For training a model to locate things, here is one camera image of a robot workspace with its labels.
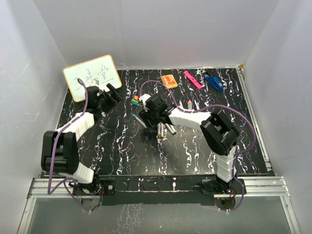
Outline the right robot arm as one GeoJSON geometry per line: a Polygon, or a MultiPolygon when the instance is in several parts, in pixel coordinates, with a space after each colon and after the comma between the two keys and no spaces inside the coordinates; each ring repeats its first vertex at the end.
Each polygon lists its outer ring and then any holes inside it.
{"type": "Polygon", "coordinates": [[[222,111],[196,112],[180,106],[168,106],[158,95],[144,94],[139,101],[143,104],[139,116],[148,127],[163,123],[201,131],[216,156],[218,189],[225,194],[234,189],[234,154],[238,130],[222,111]]]}

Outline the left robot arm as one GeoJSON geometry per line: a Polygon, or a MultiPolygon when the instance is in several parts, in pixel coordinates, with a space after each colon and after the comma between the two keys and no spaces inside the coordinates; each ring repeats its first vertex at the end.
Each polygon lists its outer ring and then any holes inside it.
{"type": "Polygon", "coordinates": [[[76,115],[64,126],[43,135],[41,168],[49,175],[58,174],[84,184],[91,195],[100,191],[101,183],[94,170],[79,161],[77,141],[91,129],[102,114],[107,114],[122,99],[121,93],[110,83],[108,92],[98,86],[85,87],[85,101],[76,115]]]}

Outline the orange highlighter marker body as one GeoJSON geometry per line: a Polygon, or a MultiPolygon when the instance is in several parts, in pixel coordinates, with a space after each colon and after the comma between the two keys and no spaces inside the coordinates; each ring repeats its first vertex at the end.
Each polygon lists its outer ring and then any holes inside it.
{"type": "Polygon", "coordinates": [[[192,104],[191,100],[188,100],[187,105],[188,105],[188,110],[192,110],[193,109],[193,104],[192,104]]]}

